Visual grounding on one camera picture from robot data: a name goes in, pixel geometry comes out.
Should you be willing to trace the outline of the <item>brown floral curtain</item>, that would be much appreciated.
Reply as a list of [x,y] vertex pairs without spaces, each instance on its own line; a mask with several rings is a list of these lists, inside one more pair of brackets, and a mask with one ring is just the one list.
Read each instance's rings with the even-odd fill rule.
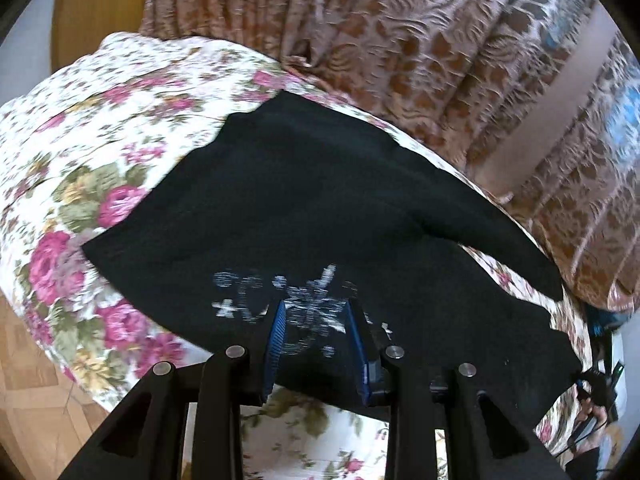
[[639,304],[639,62],[599,0],[146,0],[242,44],[494,196],[593,307]]

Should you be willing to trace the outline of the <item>wooden headboard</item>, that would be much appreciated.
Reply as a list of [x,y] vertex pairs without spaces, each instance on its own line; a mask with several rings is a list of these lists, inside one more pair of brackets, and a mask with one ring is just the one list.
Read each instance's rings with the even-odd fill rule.
[[93,53],[112,32],[136,32],[145,0],[55,0],[51,70]]

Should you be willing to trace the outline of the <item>black pants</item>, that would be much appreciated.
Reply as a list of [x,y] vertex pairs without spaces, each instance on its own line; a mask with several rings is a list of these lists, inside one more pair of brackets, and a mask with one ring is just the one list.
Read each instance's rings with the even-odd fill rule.
[[283,299],[277,384],[338,408],[362,409],[350,300],[419,370],[473,364],[528,426],[582,369],[549,312],[473,258],[560,300],[558,268],[512,219],[387,132],[293,93],[231,114],[82,250],[137,310],[208,351]]

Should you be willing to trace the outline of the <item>blue bag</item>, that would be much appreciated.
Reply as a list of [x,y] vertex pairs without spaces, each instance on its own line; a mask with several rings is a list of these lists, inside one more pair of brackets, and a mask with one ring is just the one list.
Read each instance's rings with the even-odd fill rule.
[[590,304],[585,304],[585,314],[592,360],[597,362],[601,359],[601,342],[605,334],[617,330],[625,324],[628,320],[628,314],[601,310],[590,306]]

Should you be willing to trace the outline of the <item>floral quilted bedspread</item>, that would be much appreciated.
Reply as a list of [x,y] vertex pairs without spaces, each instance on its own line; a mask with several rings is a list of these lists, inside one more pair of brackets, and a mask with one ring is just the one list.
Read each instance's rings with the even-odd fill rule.
[[[1,107],[1,296],[75,385],[68,419],[80,445],[154,359],[204,361],[115,292],[80,245],[119,222],[226,117],[278,90],[370,122],[460,180],[460,172],[388,122],[341,103],[276,61],[224,40],[160,41],[116,32],[99,50]],[[512,296],[544,307],[592,364],[577,300],[553,302],[506,266],[465,249]],[[383,479],[388,425],[276,388],[243,408],[247,479]]]

